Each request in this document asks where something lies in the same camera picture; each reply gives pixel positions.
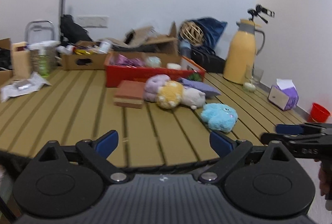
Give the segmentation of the person's right hand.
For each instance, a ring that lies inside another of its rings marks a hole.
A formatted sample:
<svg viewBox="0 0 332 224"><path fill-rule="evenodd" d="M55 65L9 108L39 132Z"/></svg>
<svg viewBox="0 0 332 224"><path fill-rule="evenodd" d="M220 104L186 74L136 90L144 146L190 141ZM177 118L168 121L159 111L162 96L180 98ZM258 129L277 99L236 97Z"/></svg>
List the person's right hand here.
<svg viewBox="0 0 332 224"><path fill-rule="evenodd" d="M320 191L325 197L325 208L331 211L331 162L324 160L321 162L319 170Z"/></svg>

